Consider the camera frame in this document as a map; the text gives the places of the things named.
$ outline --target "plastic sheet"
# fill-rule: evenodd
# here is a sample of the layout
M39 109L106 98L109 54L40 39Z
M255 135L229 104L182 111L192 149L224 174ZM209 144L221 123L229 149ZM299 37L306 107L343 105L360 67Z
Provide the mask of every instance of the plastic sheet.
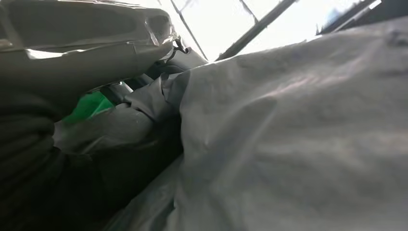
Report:
M407 35L403 18L135 91L150 117L180 112L183 162L107 229L407 230Z
M45 59L118 43L162 46L177 39L168 14L145 5L151 6L141 0L2 0L6 38L0 38L0 52L25 50L30 59Z

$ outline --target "metal bar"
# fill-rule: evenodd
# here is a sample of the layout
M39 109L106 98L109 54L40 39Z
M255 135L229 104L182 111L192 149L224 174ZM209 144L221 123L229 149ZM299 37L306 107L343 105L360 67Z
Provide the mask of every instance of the metal bar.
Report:
M190 33L192 39L193 39L194 42L197 44L198 49L200 49L201 54L203 54L204 58L205 58L206 60L208 60L207 57L206 57L206 55L205 55L205 53L204 53L204 51L203 51L203 49L201 49L200 44L198 43L197 39L195 38L194 34L192 33L192 31L191 31L189 25L187 25L186 20L184 19L183 14L181 13L181 11L178 10L178 8L177 8L177 6L174 4L174 1L173 1L173 0L170 0L170 2L171 2L171 4L173 5L174 10L176 10L177 14L180 16L180 19L182 20L183 24L184 24L185 27L187 28L187 30L188 30L188 32Z
M285 12L297 0L283 0L265 17L249 29L240 39L232 44L224 53L222 53L218 60L228 59L238 54L249 42L251 42L259 33L261 33L269 24L274 22L283 12Z
M241 4L242 4L243 8L245 9L245 11L247 11L254 18L255 24L259 23L258 18L255 16L254 12L251 11L251 9L246 4L246 2L244 0L239 0L239 1L241 2Z
M365 1L362 1L362 2L358 3L352 9L350 9L345 14L343 14L340 18L335 20L333 23L331 23L327 27L323 28L320 31L320 33L318 33L317 35L329 34L331 32L341 30L345 25L347 25L351 21L353 21L353 19L357 15L360 15L363 11L365 11L375 1L376 0L365 0Z

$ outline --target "white tarp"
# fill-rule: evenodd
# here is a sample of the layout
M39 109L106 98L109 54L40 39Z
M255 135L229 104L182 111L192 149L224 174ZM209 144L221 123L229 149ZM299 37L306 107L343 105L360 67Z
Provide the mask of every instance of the white tarp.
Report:
M136 91L180 112L184 157L108 230L407 230L407 35L403 18Z

